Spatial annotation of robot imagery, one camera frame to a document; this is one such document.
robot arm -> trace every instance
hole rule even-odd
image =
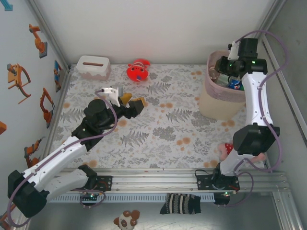
[[[257,58],[257,44],[258,40],[255,38],[244,38],[239,45],[232,43],[229,45],[231,49],[229,57],[222,57],[215,65],[217,72],[239,77],[242,80],[247,106],[246,126],[234,134],[234,149],[226,160],[218,165],[217,180],[223,178],[226,181],[224,176],[237,175],[237,171],[243,166],[243,164],[238,164],[243,159],[251,159],[266,152],[274,143],[275,138],[261,115],[261,106],[268,123],[278,136],[280,134],[279,127],[273,126],[268,109],[266,83],[261,87],[268,71],[266,60]]]
[[[113,88],[103,89],[103,92],[119,95],[120,90]],[[131,94],[127,93],[117,97],[118,103],[112,108],[117,119],[125,116],[127,119],[136,117],[144,108],[144,98],[130,100]],[[14,204],[26,217],[32,217],[43,209],[47,202],[65,192],[75,188],[93,189],[97,183],[97,173],[89,166],[82,165],[72,173],[57,177],[55,176],[72,160],[85,154],[94,147],[103,137],[102,134],[115,122],[115,117],[110,108],[106,108],[103,100],[91,101],[84,110],[85,118],[72,132],[60,147],[49,154],[33,167],[19,173],[12,172],[8,178],[8,197],[10,198],[17,188],[28,176],[32,175],[19,189],[13,198]]]

floral tablecloth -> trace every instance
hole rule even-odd
[[[144,110],[136,118],[121,118],[113,133],[71,162],[69,168],[81,164],[93,168],[215,167],[220,154],[217,145],[231,141],[244,126],[246,111],[243,107],[224,122],[201,115],[198,104],[205,68],[151,65],[146,81],[136,83],[127,77],[127,65],[112,65],[107,81],[83,79],[73,65],[52,150],[81,123],[84,108],[96,98],[94,91],[122,85],[124,92],[145,98]]]

red stuffed animal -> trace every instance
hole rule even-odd
[[[133,81],[142,81],[147,78],[147,67],[150,65],[149,61],[145,59],[137,59],[133,64],[128,64],[128,77]]]

white tissue box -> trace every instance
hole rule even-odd
[[[106,81],[110,76],[111,66],[106,57],[82,56],[78,61],[77,70],[83,78]]]

metal floor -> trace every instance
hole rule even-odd
[[[232,197],[235,203],[244,193]],[[160,215],[162,203],[105,203],[92,210],[79,204],[48,204],[32,218],[28,230],[119,230],[113,220],[125,210],[141,212],[135,230],[278,230],[279,221],[270,196],[253,194],[234,208],[201,203],[196,215]]]

